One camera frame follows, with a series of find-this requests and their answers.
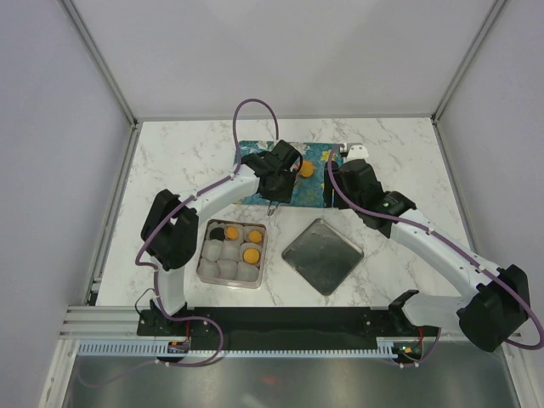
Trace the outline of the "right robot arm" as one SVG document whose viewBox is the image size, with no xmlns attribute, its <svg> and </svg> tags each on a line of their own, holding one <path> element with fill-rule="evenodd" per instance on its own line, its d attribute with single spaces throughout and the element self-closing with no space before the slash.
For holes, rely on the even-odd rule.
<svg viewBox="0 0 544 408">
<path fill-rule="evenodd" d="M 326 164 L 329 207 L 351 209 L 364 225 L 414 252 L 457 290 L 455 297 L 417 290 L 398 297 L 388 314 L 393 332 L 408 335 L 418 326 L 461 332 L 473 345 L 495 351 L 530 317 L 526 273 L 503 268 L 457 243 L 397 191 L 385 191 L 363 159 Z"/>
</svg>

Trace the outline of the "black cookie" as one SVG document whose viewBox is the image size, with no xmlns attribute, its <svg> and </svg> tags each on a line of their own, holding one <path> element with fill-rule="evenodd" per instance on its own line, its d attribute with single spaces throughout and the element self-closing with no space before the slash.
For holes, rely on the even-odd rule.
<svg viewBox="0 0 544 408">
<path fill-rule="evenodd" d="M 225 232 L 223 228 L 217 227 L 210 231 L 209 237 L 211 240 L 224 241 Z"/>
</svg>

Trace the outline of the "orange cookie small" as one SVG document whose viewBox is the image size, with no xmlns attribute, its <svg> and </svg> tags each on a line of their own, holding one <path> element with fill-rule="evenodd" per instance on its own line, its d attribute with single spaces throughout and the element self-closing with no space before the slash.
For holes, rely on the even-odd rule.
<svg viewBox="0 0 544 408">
<path fill-rule="evenodd" d="M 229 226 L 225 229 L 225 235 L 229 240 L 237 240 L 239 237 L 239 231 L 236 227 Z"/>
</svg>

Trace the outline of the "metal tongs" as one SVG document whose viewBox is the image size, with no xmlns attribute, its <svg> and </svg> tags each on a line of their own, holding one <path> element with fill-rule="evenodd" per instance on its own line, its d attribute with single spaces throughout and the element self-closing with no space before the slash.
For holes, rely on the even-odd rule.
<svg viewBox="0 0 544 408">
<path fill-rule="evenodd" d="M 271 201 L 267 207 L 267 211 L 266 211 L 267 216 L 272 217 L 275 214 L 275 211 L 278 206 L 279 204 L 277 202 Z"/>
</svg>

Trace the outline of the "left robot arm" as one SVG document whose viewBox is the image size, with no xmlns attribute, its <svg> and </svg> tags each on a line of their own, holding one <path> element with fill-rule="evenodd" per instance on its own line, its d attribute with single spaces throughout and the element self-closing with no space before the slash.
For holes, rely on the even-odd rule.
<svg viewBox="0 0 544 408">
<path fill-rule="evenodd" d="M 167 335 L 179 334 L 186 316 L 184 267 L 195 256 L 198 229 L 216 213 L 235 201 L 255 194 L 261 198 L 290 203 L 301 166 L 302 154 L 281 140 L 270 151 L 243 156 L 229 172 L 183 194 L 160 191 L 148 212 L 140 236 L 143 245 L 135 264 L 152 268 L 153 302 L 160 310 L 156 325 Z"/>
</svg>

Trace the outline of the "round dotted orange cookie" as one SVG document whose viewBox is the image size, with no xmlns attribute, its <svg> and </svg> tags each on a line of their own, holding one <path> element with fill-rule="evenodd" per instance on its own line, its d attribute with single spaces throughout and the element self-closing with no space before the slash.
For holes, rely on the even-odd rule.
<svg viewBox="0 0 544 408">
<path fill-rule="evenodd" d="M 242 253 L 242 259 L 245 263 L 255 265 L 258 264 L 261 258 L 261 253 L 258 249 L 250 247 Z"/>
</svg>

